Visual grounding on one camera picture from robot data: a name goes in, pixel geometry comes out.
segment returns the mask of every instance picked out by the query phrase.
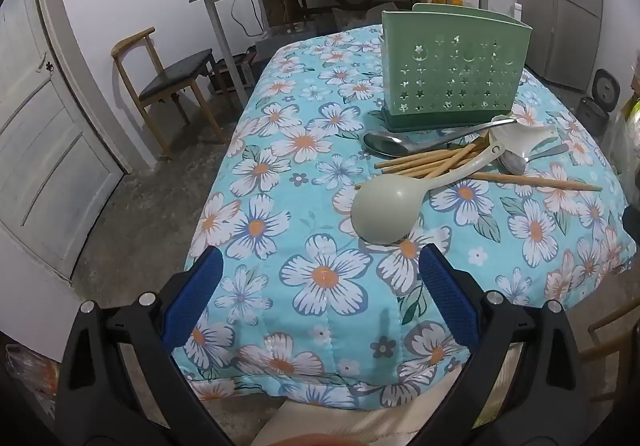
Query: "metal spoon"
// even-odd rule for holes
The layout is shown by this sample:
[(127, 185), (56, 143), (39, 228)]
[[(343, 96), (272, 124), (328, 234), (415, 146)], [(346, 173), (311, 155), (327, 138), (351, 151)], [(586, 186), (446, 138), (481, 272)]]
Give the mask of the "metal spoon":
[(439, 139), (426, 142), (413, 142), (404, 135), (398, 135), (388, 131), (370, 131), (364, 136), (364, 143), (370, 150), (386, 157), (406, 157), (414, 153), (430, 150), (441, 144), (460, 139), (470, 133), (486, 130), (494, 126), (502, 126), (516, 122), (515, 119), (500, 119), (500, 121), (485, 122), (477, 126), (461, 128)]
[(549, 148), (548, 150), (541, 151), (540, 153), (536, 153), (529, 157), (521, 157), (520, 155), (507, 150), (500, 155), (498, 161), (507, 168), (507, 171), (510, 172), (511, 175), (524, 175), (527, 164), (532, 160), (540, 159), (542, 157), (550, 157), (551, 155), (558, 155), (566, 152), (568, 149), (569, 146), (566, 144), (559, 144), (558, 146), (553, 146), (553, 148)]

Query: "wooden chair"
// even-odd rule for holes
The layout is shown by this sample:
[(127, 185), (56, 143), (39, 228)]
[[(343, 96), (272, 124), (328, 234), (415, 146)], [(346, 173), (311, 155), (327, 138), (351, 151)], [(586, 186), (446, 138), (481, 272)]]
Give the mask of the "wooden chair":
[(618, 355), (618, 376), (616, 378), (616, 389), (613, 392), (606, 392), (591, 398), (591, 402), (601, 402), (613, 400), (617, 403), (623, 397), (625, 390), (631, 382), (640, 379), (640, 320), (635, 324), (630, 332), (623, 333), (613, 339), (600, 342), (595, 331), (612, 321), (628, 314), (636, 307), (640, 306), (640, 298), (631, 300), (622, 305), (618, 310), (613, 311), (608, 316), (602, 318), (588, 327), (588, 332), (593, 338), (596, 346), (580, 352), (580, 360), (589, 363), (611, 354)]
[[(169, 96), (173, 99), (178, 112), (184, 119), (186, 124), (189, 124), (189, 118), (187, 114), (182, 109), (180, 105), (180, 97), (178, 96), (178, 90), (184, 89), (187, 86), (191, 87), (193, 90), (193, 95), (196, 96), (197, 101), (200, 103), (200, 107), (202, 108), (202, 112), (209, 121), (209, 124), (213, 128), (213, 132), (216, 134), (220, 142), (224, 142), (225, 138), (222, 135), (222, 130), (216, 119), (213, 117), (213, 113), (209, 109), (209, 105), (207, 101), (204, 99), (200, 88), (196, 84), (196, 77), (198, 76), (207, 76), (211, 81), (211, 84), (214, 84), (214, 77), (218, 80), (218, 86), (222, 89), (222, 92), (225, 95), (229, 106), (232, 109), (235, 109), (233, 102), (231, 101), (231, 97), (229, 96), (228, 90), (226, 89), (225, 83), (220, 76), (220, 73), (216, 69), (216, 62), (213, 58), (212, 50), (203, 50), (202, 52), (198, 52), (193, 56), (188, 56), (183, 60), (178, 61), (177, 63), (164, 68), (162, 63), (160, 62), (160, 58), (158, 57), (158, 53), (149, 38), (149, 34), (152, 34), (156, 31), (156, 28), (151, 27), (146, 29), (138, 34), (134, 34), (120, 42), (118, 42), (113, 49), (111, 50), (111, 57), (116, 63), (116, 67), (118, 68), (118, 72), (120, 73), (120, 77), (122, 78), (124, 85), (129, 90), (131, 98), (135, 103), (140, 115), (145, 120), (146, 125), (149, 127), (151, 132), (154, 134), (158, 142), (162, 146), (164, 150), (164, 154), (168, 158), (173, 158), (171, 150), (169, 149), (169, 145), (164, 141), (160, 132), (158, 130), (158, 126), (154, 123), (153, 119), (149, 117), (149, 114), (146, 112), (145, 107), (153, 104), (155, 102), (164, 102), (164, 99)], [(145, 40), (146, 51), (149, 53), (149, 57), (151, 57), (151, 61), (158, 72), (158, 75), (140, 92), (136, 93), (136, 90), (133, 88), (131, 84), (131, 80), (122, 66), (122, 56), (124, 52), (139, 42), (141, 39)], [(209, 72), (207, 69), (207, 62), (211, 64), (212, 72)]]

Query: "chair backrest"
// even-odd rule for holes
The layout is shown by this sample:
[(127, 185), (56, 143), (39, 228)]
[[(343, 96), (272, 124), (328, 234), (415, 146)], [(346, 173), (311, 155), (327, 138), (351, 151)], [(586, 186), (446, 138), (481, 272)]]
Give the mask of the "chair backrest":
[(137, 34), (133, 34), (128, 38), (124, 38), (122, 41), (119, 41), (118, 43), (116, 43), (114, 47), (111, 49), (111, 57), (116, 63), (118, 73), (120, 74), (120, 77), (124, 82), (124, 86), (127, 88), (127, 90), (129, 91), (129, 94), (131, 95), (131, 98), (134, 101), (138, 100), (138, 94), (136, 93), (136, 90), (133, 88), (133, 84), (131, 83), (129, 76), (127, 76), (127, 73), (124, 70), (124, 66), (122, 65), (122, 56), (129, 48), (131, 48), (132, 45), (144, 39), (145, 45), (146, 45), (146, 51), (148, 52), (149, 57), (151, 58), (151, 61), (154, 64), (156, 72), (158, 74), (161, 74), (162, 72), (164, 72), (164, 68), (162, 67), (160, 58), (158, 57), (158, 53), (156, 52), (154, 44), (151, 42), (151, 38), (149, 37), (149, 34), (152, 34), (153, 32), (156, 32), (156, 28), (149, 27), (148, 29), (145, 29), (142, 32), (138, 32)]

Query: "plastic basket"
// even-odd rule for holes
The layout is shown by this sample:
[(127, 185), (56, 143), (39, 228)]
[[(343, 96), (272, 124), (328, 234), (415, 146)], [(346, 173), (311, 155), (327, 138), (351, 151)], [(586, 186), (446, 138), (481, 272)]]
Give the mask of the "plastic basket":
[(500, 13), (420, 3), (382, 13), (391, 131), (465, 126), (511, 111), (531, 27)]

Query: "blue floral fabric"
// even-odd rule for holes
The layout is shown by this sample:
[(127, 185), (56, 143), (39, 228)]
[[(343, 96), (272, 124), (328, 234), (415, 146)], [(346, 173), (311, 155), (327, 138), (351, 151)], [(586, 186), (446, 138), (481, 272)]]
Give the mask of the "blue floral fabric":
[(602, 193), (466, 179), (431, 191), (406, 239), (358, 239), (353, 185), (378, 161), (360, 138), (382, 129), (379, 34), (380, 26), (288, 45), (260, 78), (186, 262), (207, 245), (225, 257), (207, 309), (174, 350), (201, 399), (263, 392), (373, 410), (426, 392), (468, 355), (418, 281), (427, 243), (482, 289), (523, 305), (574, 305), (628, 267), (635, 245), (622, 229), (618, 181), (584, 128), (526, 70), (513, 115), (556, 126), (548, 143), (570, 148), (527, 174), (598, 184)]

